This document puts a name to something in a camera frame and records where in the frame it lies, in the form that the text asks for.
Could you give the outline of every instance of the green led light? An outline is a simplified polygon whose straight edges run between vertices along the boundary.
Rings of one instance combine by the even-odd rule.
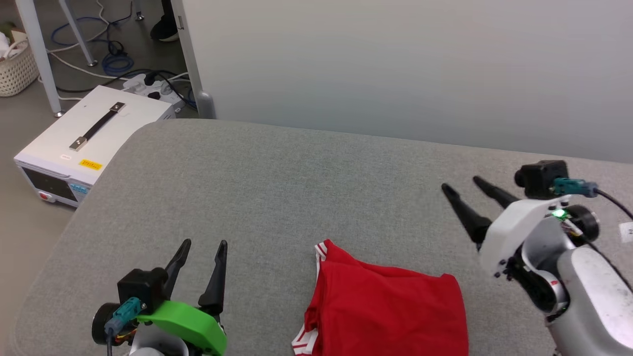
[[[566,214],[567,214],[567,212],[564,211],[563,209],[554,210],[552,212],[552,215],[554,215],[555,217],[558,217],[558,218],[564,217]]]

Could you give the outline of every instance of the gray floor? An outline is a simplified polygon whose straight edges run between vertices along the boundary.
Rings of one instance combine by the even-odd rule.
[[[70,0],[77,16],[97,16],[99,6],[93,1]],[[101,0],[110,20],[128,15],[128,0]],[[149,31],[162,15],[158,0],[143,0],[143,22],[127,21],[112,31],[111,38],[121,41],[134,59],[136,68],[165,69],[175,73],[186,71],[179,42],[156,43]],[[50,33],[65,23],[57,1],[36,0],[42,33],[49,49],[57,48],[49,40]],[[14,0],[0,0],[0,22],[20,23]],[[92,37],[103,27],[99,22],[82,22],[86,36]],[[70,29],[60,32],[58,41],[73,42]],[[90,44],[93,55],[101,61],[107,53],[105,44]],[[79,48],[59,54],[66,61],[85,67]],[[80,73],[51,58],[56,84],[67,89],[93,87],[105,80]],[[101,67],[93,72],[103,74]],[[111,87],[121,88],[121,84]],[[76,101],[63,101],[70,109]],[[193,110],[184,110],[178,117],[197,117]],[[70,220],[73,209],[41,201],[28,186],[13,163],[13,156],[54,122],[44,88],[38,82],[11,98],[0,98],[0,350],[4,350],[6,335],[13,325],[22,298],[41,270],[61,232]]]

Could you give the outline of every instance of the gray fabric surface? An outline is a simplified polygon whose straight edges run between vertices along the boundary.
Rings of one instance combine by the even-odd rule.
[[[513,174],[550,156],[211,120],[169,120],[136,132],[73,216],[25,300],[9,355],[102,355],[90,325],[133,268],[164,266],[185,238],[192,250],[173,299],[204,290],[221,239],[229,242],[227,355],[292,355],[315,284],[313,245],[330,238],[356,258],[454,275],[472,355],[551,355],[539,312],[517,283],[484,275],[440,185],[478,211],[501,209],[476,189],[480,174],[516,194]],[[569,158],[633,207],[633,166]],[[633,279],[619,243],[625,217],[602,198],[582,201],[602,222],[598,246]],[[116,353],[122,354],[123,347]]]

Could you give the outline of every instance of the person's foot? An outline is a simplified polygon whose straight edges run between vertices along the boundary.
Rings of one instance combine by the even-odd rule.
[[[166,21],[163,16],[160,21],[154,25],[149,36],[161,42],[173,42],[178,40],[178,27],[174,21]]]

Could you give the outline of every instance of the red shorts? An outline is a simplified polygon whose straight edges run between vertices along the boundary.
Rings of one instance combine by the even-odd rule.
[[[316,287],[296,355],[468,355],[455,277],[355,260],[329,239],[316,248]]]

